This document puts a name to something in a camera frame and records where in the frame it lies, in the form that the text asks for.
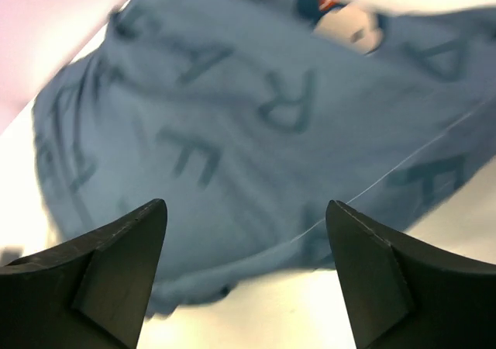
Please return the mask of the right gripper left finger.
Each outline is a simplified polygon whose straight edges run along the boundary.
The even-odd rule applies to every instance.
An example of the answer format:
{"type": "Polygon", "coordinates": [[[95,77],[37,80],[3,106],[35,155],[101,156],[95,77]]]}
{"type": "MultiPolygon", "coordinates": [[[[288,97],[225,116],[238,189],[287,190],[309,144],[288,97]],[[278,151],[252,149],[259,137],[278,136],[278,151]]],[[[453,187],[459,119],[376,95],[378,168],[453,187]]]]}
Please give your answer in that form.
{"type": "Polygon", "coordinates": [[[135,348],[167,226],[162,199],[1,268],[3,348],[135,348]]]}

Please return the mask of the blue cartoon print pillowcase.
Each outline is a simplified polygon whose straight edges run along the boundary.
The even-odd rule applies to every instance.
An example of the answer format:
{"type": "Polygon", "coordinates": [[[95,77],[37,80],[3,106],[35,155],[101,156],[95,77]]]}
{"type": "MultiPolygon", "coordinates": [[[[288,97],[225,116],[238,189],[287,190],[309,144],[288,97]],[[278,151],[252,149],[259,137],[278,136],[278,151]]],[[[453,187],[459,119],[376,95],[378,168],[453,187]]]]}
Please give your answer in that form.
{"type": "Polygon", "coordinates": [[[495,10],[131,0],[33,105],[40,191],[67,239],[151,199],[168,221],[150,313],[274,271],[332,268],[328,203],[405,230],[495,154],[495,10]],[[377,44],[352,45],[373,29],[377,44]]]}

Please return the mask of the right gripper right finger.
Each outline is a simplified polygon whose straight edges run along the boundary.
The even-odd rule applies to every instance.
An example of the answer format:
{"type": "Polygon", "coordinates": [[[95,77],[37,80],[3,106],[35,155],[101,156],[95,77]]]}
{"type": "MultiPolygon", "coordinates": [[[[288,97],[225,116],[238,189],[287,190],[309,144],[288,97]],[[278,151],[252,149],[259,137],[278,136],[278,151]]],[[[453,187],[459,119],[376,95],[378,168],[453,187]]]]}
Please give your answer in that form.
{"type": "Polygon", "coordinates": [[[326,226],[358,348],[493,348],[495,266],[331,201],[326,226]]]}

